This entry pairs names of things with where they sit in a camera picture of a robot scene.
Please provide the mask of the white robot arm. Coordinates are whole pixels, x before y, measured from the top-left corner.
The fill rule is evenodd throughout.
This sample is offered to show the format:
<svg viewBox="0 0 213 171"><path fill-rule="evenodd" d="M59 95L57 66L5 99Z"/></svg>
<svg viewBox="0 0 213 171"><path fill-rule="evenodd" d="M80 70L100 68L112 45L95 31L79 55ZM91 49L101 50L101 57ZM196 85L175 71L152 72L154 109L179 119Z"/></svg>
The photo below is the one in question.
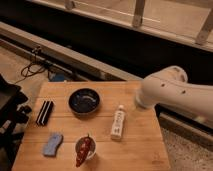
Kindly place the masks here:
<svg viewBox="0 0 213 171"><path fill-rule="evenodd" d="M135 101L143 108L163 104L213 121L213 85L189 83L187 73L179 66L169 66L143 78Z"/></svg>

